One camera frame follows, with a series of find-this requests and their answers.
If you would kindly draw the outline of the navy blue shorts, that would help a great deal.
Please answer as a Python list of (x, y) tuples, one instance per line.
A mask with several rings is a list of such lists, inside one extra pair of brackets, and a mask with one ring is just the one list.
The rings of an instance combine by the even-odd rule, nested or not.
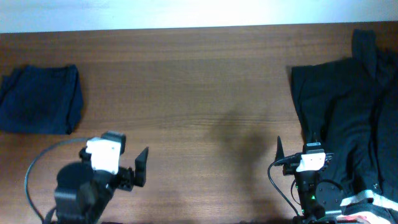
[(83, 94), (76, 65), (15, 68), (1, 82), (1, 130), (71, 134), (81, 120)]

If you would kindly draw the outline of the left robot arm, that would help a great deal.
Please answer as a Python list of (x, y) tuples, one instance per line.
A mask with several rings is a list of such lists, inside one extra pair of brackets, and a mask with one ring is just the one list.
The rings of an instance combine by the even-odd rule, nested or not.
[(130, 192), (146, 183), (149, 148), (135, 158), (134, 167), (121, 167), (126, 135), (107, 131), (86, 140), (80, 162), (64, 166), (57, 174), (55, 207), (44, 223), (97, 223), (116, 190)]

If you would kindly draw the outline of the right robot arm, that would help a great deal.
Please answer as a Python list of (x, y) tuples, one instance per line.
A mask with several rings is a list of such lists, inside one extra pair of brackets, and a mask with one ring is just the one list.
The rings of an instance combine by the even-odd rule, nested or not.
[(284, 176), (294, 176), (291, 187), (297, 189), (302, 212), (295, 208), (292, 223), (337, 223), (342, 214), (341, 186), (332, 180), (321, 180), (320, 174), (326, 170), (332, 153), (326, 153), (320, 142), (303, 145), (302, 152), (285, 156), (281, 138), (277, 138), (277, 151), (270, 165), (281, 166)]

